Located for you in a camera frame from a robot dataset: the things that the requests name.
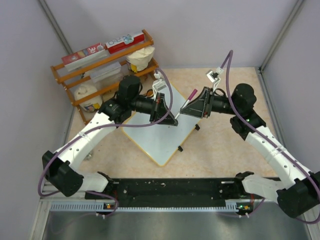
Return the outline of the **yellow framed whiteboard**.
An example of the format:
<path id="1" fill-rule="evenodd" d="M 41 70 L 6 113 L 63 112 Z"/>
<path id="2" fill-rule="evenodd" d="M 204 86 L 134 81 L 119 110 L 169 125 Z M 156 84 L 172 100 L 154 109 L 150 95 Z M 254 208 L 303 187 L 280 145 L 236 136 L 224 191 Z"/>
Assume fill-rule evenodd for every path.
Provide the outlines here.
<path id="1" fill-rule="evenodd" d="M 173 93 L 173 116 L 178 113 L 186 98 L 170 83 Z M 125 121 L 126 125 L 148 124 L 150 116 L 144 113 L 134 113 Z M 178 126 L 156 124 L 149 127 L 122 127 L 123 133 L 132 140 L 158 166 L 163 167 L 182 147 L 200 119 L 188 115 L 178 117 Z"/>

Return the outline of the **white marker pen magenta cap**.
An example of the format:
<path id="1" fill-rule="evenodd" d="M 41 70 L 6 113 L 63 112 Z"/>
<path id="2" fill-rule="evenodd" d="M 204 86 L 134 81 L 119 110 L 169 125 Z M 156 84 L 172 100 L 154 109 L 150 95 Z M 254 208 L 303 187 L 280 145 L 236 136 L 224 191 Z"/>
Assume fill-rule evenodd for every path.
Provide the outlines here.
<path id="1" fill-rule="evenodd" d="M 175 120 L 178 119 L 178 117 L 179 117 L 180 114 L 181 114 L 181 110 L 182 110 L 183 108 L 185 108 L 185 107 L 191 102 L 191 100 L 193 99 L 193 97 L 196 95 L 197 92 L 198 92 L 198 90 L 197 90 L 196 88 L 191 92 L 191 94 L 189 95 L 189 97 L 187 98 L 187 100 L 186 100 L 186 101 L 184 102 L 184 104 L 180 107 L 179 112 L 175 115 L 175 117 L 174 117 Z"/>

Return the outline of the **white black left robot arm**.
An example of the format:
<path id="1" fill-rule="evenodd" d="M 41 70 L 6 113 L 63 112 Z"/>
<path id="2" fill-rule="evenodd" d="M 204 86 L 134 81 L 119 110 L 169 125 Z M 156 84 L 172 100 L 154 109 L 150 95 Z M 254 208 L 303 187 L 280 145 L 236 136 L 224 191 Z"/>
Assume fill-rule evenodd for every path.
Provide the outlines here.
<path id="1" fill-rule="evenodd" d="M 81 174 L 77 171 L 82 161 L 108 134 L 119 127 L 129 127 L 125 121 L 132 112 L 149 115 L 149 122 L 143 125 L 131 124 L 131 128 L 147 128 L 154 125 L 178 126 L 171 112 L 173 102 L 166 104 L 165 94 L 158 89 L 165 87 L 169 96 L 173 90 L 167 76 L 158 68 L 156 81 L 152 85 L 153 96 L 141 93 L 141 80 L 135 75 L 126 75 L 120 81 L 114 96 L 103 102 L 89 123 L 68 143 L 55 152 L 47 151 L 42 156 L 43 173 L 46 179 L 65 197 L 78 191 L 94 191 L 102 198 L 109 198 L 114 191 L 111 179 L 103 173 Z"/>

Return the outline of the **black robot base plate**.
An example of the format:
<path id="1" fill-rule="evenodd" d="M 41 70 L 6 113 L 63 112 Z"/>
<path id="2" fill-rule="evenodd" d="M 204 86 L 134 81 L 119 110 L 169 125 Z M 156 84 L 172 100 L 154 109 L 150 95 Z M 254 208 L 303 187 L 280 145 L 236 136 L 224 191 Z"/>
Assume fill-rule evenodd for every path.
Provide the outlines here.
<path id="1" fill-rule="evenodd" d="M 234 178 L 115 178 L 102 193 L 120 207 L 224 207 L 252 199 Z"/>

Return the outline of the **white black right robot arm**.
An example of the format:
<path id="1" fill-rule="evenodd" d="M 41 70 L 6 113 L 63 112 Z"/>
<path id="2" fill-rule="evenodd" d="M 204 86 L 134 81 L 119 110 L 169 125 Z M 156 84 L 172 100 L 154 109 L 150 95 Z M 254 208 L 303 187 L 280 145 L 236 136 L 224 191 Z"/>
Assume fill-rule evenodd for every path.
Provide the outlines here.
<path id="1" fill-rule="evenodd" d="M 239 198 L 258 195 L 276 203 L 289 217 L 296 218 L 320 203 L 320 174 L 301 165 L 273 136 L 266 122 L 254 111 L 257 98 L 246 83 L 238 84 L 230 97 L 204 87 L 200 95 L 180 109 L 180 113 L 208 118 L 212 112 L 230 114 L 232 129 L 254 147 L 278 175 L 278 180 L 252 172 L 236 175 L 233 192 Z"/>

